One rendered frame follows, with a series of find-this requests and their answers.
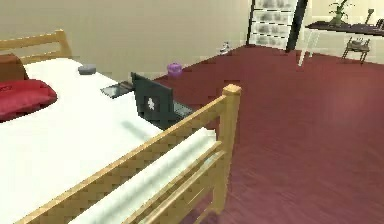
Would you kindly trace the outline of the small grey box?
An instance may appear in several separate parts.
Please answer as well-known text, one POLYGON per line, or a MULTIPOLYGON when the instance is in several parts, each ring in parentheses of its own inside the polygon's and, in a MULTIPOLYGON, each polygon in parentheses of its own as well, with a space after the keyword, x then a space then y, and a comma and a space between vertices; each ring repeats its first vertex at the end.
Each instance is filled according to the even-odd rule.
POLYGON ((80 75, 92 75, 96 73, 96 66, 94 64, 85 64, 78 67, 80 75))

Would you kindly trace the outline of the dark desk with white legs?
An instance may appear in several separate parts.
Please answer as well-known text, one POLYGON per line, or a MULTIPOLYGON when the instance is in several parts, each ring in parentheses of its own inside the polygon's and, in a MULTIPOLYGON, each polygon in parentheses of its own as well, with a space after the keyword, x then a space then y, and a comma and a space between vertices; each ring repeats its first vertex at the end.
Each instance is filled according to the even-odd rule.
POLYGON ((375 28, 369 24, 343 24, 340 27, 330 26, 326 21, 317 21, 306 26, 308 30, 308 36, 303 44, 298 65, 301 66, 304 62, 306 53, 309 53, 309 57, 313 55, 313 50, 317 44, 319 36, 324 32, 338 32, 346 34, 367 35, 367 36, 379 36, 384 37, 384 30, 375 28))

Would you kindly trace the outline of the green house plant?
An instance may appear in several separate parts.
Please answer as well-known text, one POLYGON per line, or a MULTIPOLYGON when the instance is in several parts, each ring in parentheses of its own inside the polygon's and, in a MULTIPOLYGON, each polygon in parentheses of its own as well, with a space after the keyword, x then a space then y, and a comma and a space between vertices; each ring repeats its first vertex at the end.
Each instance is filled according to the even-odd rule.
POLYGON ((340 2, 331 3, 331 6, 335 6, 335 9, 330 11, 330 14, 333 14, 333 18, 329 22, 329 25, 331 27, 341 27, 342 25, 345 25, 346 22, 343 18, 348 17, 345 8, 351 5, 353 4, 349 3, 349 0, 341 0, 340 2))

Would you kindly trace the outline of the dark grey laptop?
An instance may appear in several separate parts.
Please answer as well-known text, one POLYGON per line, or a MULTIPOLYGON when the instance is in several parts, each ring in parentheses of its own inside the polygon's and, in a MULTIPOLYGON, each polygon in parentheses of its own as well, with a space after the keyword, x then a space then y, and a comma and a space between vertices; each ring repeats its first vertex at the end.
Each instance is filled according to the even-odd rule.
POLYGON ((138 115, 161 130, 168 129, 194 112, 189 106, 174 100, 172 88, 134 72, 131 78, 138 115))

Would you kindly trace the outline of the black framed white shelf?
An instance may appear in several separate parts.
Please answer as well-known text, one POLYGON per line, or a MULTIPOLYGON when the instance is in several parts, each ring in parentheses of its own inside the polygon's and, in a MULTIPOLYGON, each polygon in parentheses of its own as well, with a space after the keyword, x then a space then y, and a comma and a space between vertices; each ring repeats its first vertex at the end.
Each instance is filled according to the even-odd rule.
POLYGON ((308 0, 251 0, 246 44, 296 48, 308 0))

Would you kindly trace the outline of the red pillow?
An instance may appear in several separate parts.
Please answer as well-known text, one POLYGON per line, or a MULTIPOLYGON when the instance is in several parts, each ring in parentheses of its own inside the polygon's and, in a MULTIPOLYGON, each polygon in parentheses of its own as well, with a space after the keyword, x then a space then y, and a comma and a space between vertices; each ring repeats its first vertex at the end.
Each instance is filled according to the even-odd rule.
POLYGON ((36 112, 56 101, 56 92, 41 80, 0 82, 0 123, 36 112))

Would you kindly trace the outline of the brown pillow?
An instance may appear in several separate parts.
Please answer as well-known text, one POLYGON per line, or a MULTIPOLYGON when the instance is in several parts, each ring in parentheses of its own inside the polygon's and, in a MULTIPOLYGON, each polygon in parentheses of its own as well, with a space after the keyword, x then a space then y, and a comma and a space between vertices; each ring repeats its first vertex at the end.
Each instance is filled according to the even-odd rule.
POLYGON ((0 82, 28 79, 19 57, 13 53, 0 55, 0 82))

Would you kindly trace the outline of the purple round container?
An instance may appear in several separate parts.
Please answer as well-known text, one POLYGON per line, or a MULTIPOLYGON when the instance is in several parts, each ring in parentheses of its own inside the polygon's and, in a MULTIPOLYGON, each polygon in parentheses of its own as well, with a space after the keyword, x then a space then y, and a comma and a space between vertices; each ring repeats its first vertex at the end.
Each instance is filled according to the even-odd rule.
POLYGON ((167 65, 167 74, 170 77, 179 77, 183 73, 183 66, 179 63, 170 63, 167 65))

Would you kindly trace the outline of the flat dark tablet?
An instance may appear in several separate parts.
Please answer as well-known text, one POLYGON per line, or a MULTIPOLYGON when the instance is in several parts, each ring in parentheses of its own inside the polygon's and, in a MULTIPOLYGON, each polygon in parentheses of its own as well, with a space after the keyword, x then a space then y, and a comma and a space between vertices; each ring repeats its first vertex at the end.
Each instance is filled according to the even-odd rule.
POLYGON ((131 83, 128 81, 122 81, 116 84, 113 84, 111 86, 105 87, 101 89, 101 92, 112 98, 115 99, 117 97, 120 97, 122 95, 125 95, 129 92, 132 92, 134 90, 134 87, 131 83))

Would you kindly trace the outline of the wooden bed with white mattress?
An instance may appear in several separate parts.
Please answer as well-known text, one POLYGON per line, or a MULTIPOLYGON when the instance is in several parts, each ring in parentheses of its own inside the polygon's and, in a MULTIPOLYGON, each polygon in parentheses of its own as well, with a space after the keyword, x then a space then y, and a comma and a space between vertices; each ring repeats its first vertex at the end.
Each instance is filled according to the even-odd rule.
POLYGON ((57 101, 0 123, 0 224, 181 224, 206 195, 206 213, 224 209, 240 87, 161 130, 133 94, 101 92, 112 79, 79 74, 63 30, 0 52, 50 43, 59 50, 21 62, 57 101))

